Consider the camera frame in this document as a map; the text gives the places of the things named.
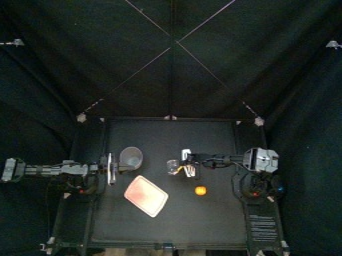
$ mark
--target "orange ball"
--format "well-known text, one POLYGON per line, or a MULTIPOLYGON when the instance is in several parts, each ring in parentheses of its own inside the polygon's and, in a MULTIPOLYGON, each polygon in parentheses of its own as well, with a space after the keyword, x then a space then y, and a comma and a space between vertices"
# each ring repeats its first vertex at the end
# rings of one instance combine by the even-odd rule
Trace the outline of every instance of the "orange ball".
POLYGON ((204 196, 207 194, 207 188, 204 186, 198 186, 195 188, 195 193, 198 196, 204 196))

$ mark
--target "small orange object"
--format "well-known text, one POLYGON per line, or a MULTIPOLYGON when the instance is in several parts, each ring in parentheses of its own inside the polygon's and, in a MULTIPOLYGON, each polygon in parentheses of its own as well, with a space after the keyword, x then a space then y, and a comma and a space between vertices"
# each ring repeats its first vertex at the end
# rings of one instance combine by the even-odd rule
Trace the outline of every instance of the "small orange object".
POLYGON ((198 186, 195 188, 195 193, 198 196, 204 196, 207 194, 207 188, 204 186, 198 186))

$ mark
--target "small white object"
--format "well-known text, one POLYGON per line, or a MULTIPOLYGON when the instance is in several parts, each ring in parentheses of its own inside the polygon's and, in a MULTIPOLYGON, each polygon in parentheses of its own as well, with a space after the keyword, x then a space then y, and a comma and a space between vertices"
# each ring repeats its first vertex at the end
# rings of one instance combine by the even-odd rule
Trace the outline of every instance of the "small white object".
POLYGON ((256 253, 256 256, 264 256, 264 254, 263 254, 263 251, 262 251, 262 250, 259 250, 259 252, 256 253))
POLYGON ((189 149, 183 149, 181 150, 181 161, 187 160, 187 155, 191 154, 189 149))
POLYGON ((48 242, 47 242, 47 244, 53 244, 55 243, 55 237, 52 236, 49 239, 48 239, 48 242))
POLYGON ((196 169, 192 165, 185 165, 184 166, 184 171, 185 171, 185 175, 187 175, 188 178, 195 177, 196 169))
POLYGON ((64 193, 63 198, 67 199, 71 196, 71 193, 64 193))
POLYGON ((267 196, 267 199, 271 203, 274 203, 274 198, 271 196, 267 196))
POLYGON ((77 115, 77 122, 84 123, 87 121, 87 115, 84 113, 80 113, 77 115))
POLYGON ((173 121, 176 121, 176 116, 172 116, 172 115, 164 116, 164 120, 173 120, 173 121))
POLYGON ((255 124, 256 126, 263 126, 264 120, 258 116, 258 117, 255 118, 255 120, 254 120, 254 124, 255 124))

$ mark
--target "black curtain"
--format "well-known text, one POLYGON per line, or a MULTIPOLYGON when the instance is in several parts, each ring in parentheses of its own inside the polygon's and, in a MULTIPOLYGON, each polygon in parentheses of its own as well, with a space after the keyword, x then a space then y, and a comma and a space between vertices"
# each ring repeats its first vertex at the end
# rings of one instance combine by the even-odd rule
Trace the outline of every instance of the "black curtain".
MULTIPOLYGON (((14 38, 20 35, 1 19, 0 41, 14 38)), ((1 46, 0 166, 10 157, 31 164, 56 164, 68 159, 75 134, 72 118, 29 46, 1 46)), ((48 188, 48 181, 24 179, 18 184, 1 184, 0 255, 39 255, 56 206, 56 191, 48 188)))
POLYGON ((340 255, 342 52, 323 48, 306 71, 268 127, 287 187, 284 236, 294 255, 340 255))

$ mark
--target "black cloth ceiling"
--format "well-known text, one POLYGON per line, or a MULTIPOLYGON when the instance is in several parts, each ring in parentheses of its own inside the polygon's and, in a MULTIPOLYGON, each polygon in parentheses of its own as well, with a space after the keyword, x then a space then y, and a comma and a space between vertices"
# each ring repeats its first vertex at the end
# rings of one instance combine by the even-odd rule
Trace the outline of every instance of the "black cloth ceiling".
POLYGON ((267 117, 342 22, 339 0, 4 1, 1 18, 75 115, 210 118, 267 117))

